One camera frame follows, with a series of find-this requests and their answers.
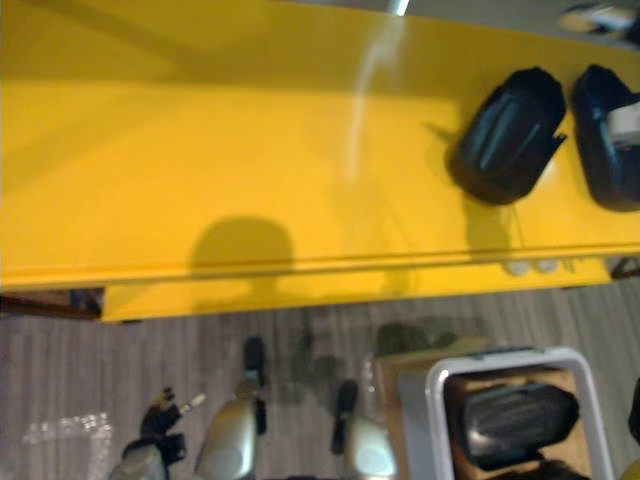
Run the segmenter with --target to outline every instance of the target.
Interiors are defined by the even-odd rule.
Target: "gray carpet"
[[[611,455],[620,474],[640,456],[626,427],[640,375],[639,310],[640,280],[632,279],[570,290],[126,325],[4,318],[0,479],[101,478],[135,438],[144,409],[166,385],[174,387],[178,400],[200,391],[208,396],[199,410],[178,424],[187,434],[189,454],[173,473],[176,479],[188,478],[208,420],[229,398],[240,375],[242,342],[249,334],[262,335],[268,348],[269,431],[260,444],[258,478],[334,475],[338,463],[328,447],[335,388],[342,378],[357,378],[364,392],[359,407],[378,415],[375,391],[369,391],[375,387],[369,379],[372,353],[394,342],[407,344],[407,339],[376,338],[379,328],[392,322],[417,326],[427,343],[453,332],[483,334],[497,345],[579,349],[595,373]],[[84,417],[100,413],[106,417]]]

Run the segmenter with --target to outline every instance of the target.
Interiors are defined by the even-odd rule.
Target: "yellow tabletop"
[[[486,96],[539,65],[640,89],[640,56],[266,0],[7,0],[2,288],[640,251],[570,135],[534,192],[445,169]]]

